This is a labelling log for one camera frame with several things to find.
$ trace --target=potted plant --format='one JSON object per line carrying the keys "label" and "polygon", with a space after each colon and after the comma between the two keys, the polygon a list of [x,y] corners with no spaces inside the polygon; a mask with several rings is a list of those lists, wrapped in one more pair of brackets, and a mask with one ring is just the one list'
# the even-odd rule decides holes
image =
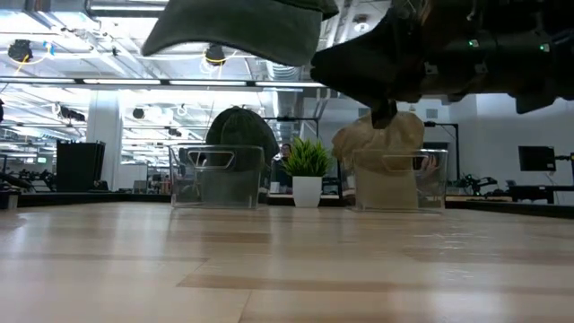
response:
{"label": "potted plant", "polygon": [[297,207],[317,207],[331,160],[327,150],[317,141],[295,139],[291,157],[283,163],[285,172],[293,177],[293,199]]}

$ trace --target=green plant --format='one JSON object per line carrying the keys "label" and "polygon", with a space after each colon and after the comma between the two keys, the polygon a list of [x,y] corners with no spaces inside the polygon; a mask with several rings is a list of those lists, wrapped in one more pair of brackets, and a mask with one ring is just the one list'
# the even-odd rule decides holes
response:
{"label": "green plant", "polygon": [[319,141],[313,144],[299,138],[295,139],[291,157],[283,162],[285,172],[293,177],[323,177],[330,166],[329,154]]}

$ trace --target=transparent container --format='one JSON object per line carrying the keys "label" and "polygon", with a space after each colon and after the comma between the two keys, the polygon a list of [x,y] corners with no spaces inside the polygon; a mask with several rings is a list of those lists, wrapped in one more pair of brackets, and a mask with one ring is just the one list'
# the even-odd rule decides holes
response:
{"label": "transparent container", "polygon": [[441,212],[447,169],[446,150],[356,150],[344,161],[343,198],[359,211]]}
{"label": "transparent container", "polygon": [[170,147],[173,207],[257,207],[263,149],[249,145],[173,145]]}

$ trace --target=white pot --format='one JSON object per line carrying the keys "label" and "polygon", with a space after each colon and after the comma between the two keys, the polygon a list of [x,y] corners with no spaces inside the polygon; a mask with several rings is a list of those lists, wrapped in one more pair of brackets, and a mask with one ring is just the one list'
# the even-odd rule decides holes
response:
{"label": "white pot", "polygon": [[297,207],[318,207],[323,190],[323,178],[293,177],[293,199]]}

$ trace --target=black monitor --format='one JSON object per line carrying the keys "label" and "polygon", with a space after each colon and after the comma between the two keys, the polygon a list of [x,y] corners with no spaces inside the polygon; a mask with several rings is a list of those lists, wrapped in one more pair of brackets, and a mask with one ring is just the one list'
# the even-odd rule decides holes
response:
{"label": "black monitor", "polygon": [[556,171],[554,147],[519,146],[518,156],[522,171]]}

